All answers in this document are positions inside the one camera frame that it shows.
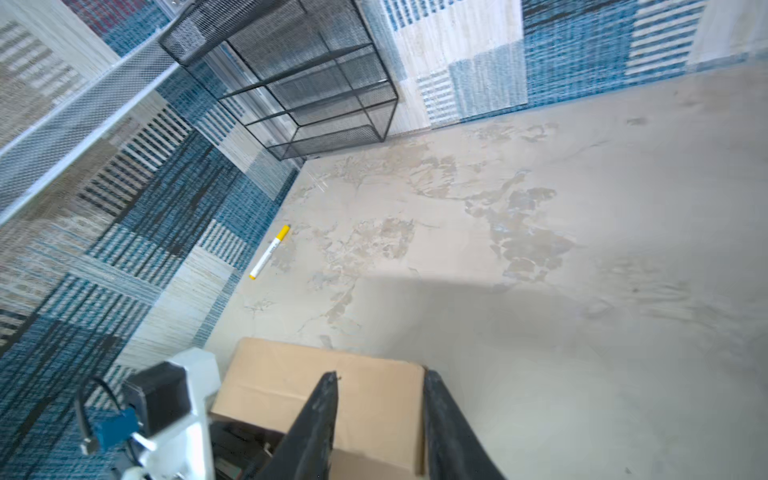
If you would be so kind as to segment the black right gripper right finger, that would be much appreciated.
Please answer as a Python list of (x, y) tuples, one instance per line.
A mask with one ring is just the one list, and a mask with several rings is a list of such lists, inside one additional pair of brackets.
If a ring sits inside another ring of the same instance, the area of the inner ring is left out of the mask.
[(424, 377), (423, 410), (430, 479), (504, 479), (434, 370)]

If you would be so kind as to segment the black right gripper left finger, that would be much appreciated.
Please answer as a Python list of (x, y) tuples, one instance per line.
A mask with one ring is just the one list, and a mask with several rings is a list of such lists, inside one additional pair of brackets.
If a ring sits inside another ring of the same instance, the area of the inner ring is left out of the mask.
[(255, 479), (328, 479), (338, 399), (337, 373), (326, 372)]

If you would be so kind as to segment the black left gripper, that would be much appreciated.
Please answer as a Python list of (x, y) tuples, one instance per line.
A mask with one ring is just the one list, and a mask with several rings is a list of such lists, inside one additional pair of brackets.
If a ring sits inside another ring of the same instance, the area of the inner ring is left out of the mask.
[(214, 421), (210, 437), (216, 479), (255, 479), (282, 441), (280, 432), (239, 421)]

